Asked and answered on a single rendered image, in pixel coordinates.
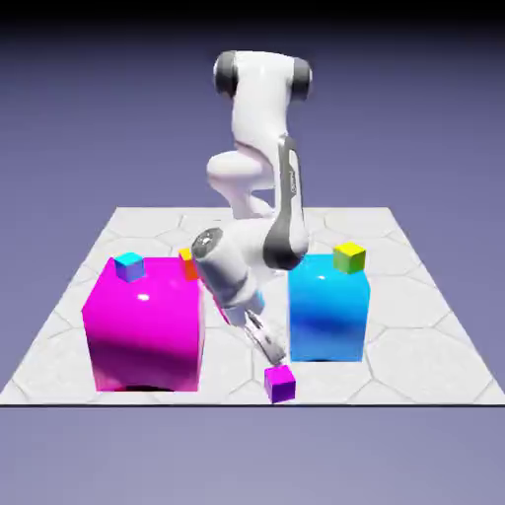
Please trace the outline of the small purple cube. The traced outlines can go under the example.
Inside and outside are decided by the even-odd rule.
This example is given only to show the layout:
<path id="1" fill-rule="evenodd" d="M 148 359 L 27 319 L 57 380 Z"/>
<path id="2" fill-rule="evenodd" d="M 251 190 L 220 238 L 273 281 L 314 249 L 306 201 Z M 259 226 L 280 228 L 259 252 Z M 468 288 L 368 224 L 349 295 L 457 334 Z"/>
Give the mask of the small purple cube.
<path id="1" fill-rule="evenodd" d="M 266 368 L 264 388 L 271 403 L 291 400 L 296 396 L 296 379 L 287 365 Z"/>

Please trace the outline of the small yellow-green cube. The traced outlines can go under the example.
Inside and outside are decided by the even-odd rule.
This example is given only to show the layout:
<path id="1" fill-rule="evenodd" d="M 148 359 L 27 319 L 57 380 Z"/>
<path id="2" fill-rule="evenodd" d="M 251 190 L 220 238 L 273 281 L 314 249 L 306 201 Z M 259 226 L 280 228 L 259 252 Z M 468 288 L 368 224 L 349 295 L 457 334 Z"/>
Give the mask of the small yellow-green cube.
<path id="1" fill-rule="evenodd" d="M 366 250 L 353 242 L 347 242 L 333 248 L 333 267 L 345 274 L 363 271 Z"/>

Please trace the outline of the large magenta box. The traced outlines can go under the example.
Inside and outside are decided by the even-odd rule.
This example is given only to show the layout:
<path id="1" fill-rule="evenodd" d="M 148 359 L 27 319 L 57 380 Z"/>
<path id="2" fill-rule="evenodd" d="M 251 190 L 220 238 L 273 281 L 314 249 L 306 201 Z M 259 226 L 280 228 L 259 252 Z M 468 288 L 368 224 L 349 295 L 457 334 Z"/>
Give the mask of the large magenta box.
<path id="1" fill-rule="evenodd" d="M 120 278 L 109 258 L 82 308 L 96 389 L 198 390 L 205 338 L 202 286 L 177 257 L 145 257 Z"/>

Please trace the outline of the large blue box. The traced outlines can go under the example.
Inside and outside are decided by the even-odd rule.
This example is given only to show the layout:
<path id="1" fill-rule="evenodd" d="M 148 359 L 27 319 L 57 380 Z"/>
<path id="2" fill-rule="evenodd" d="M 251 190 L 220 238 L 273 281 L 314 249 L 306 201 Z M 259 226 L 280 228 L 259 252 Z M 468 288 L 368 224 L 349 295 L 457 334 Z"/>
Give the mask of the large blue box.
<path id="1" fill-rule="evenodd" d="M 370 284 L 363 271 L 344 273 L 329 254 L 308 254 L 288 272 L 288 334 L 293 362 L 359 362 Z"/>

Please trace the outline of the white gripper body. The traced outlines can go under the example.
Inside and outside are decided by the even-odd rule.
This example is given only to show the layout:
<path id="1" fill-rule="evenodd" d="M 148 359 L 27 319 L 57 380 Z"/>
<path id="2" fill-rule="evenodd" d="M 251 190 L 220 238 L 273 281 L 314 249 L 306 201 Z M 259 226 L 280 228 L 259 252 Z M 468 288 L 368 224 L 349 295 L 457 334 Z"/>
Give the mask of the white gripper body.
<path id="1" fill-rule="evenodd" d="M 286 356 L 284 347 L 261 317 L 252 310 L 246 310 L 244 330 L 272 366 L 278 366 L 282 363 Z"/>

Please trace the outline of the small cyan cube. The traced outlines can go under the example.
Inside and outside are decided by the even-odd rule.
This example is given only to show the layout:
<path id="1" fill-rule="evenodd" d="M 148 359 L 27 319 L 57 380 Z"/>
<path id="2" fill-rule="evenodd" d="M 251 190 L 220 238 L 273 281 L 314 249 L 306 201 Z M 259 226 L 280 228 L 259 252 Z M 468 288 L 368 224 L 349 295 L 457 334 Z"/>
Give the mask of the small cyan cube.
<path id="1" fill-rule="evenodd" d="M 115 273 L 121 280 L 131 283 L 145 275 L 144 257 L 136 252 L 126 252 L 114 258 Z"/>

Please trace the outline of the small orange cube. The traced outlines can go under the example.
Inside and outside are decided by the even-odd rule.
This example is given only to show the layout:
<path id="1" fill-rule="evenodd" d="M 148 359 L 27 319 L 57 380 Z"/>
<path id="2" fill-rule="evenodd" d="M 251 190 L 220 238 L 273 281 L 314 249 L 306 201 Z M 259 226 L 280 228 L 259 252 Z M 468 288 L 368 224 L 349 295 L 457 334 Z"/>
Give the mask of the small orange cube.
<path id="1" fill-rule="evenodd" d="M 183 248 L 179 250 L 180 267 L 184 278 L 187 281 L 198 279 L 198 271 L 190 248 Z"/>

